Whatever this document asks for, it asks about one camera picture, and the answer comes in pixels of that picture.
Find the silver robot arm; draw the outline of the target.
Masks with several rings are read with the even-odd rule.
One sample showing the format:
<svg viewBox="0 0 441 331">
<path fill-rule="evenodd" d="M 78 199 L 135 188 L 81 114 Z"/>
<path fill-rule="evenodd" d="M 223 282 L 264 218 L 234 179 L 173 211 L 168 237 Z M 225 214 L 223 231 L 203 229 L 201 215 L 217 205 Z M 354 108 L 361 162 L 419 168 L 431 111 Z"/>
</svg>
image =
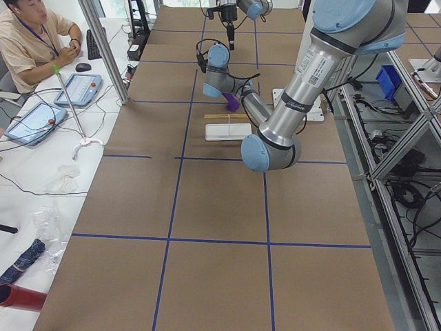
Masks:
<svg viewBox="0 0 441 331">
<path fill-rule="evenodd" d="M 255 172 L 289 168 L 301 154 L 295 135 L 340 62 L 349 56 L 399 48 L 405 36 L 407 1 L 316 1 L 312 8 L 311 43 L 294 76 L 270 110 L 248 78 L 228 70 L 228 50 L 209 49 L 203 93 L 238 97 L 257 127 L 241 143 L 244 164 Z"/>
<path fill-rule="evenodd" d="M 209 20 L 214 19 L 215 14 L 218 15 L 220 22 L 226 29 L 229 49 L 234 50 L 236 29 L 234 22 L 238 19 L 238 10 L 241 10 L 246 18 L 255 21 L 259 17 L 263 19 L 267 16 L 272 8 L 272 1 L 231 0 L 216 1 L 214 7 L 209 7 L 202 12 Z"/>
</svg>

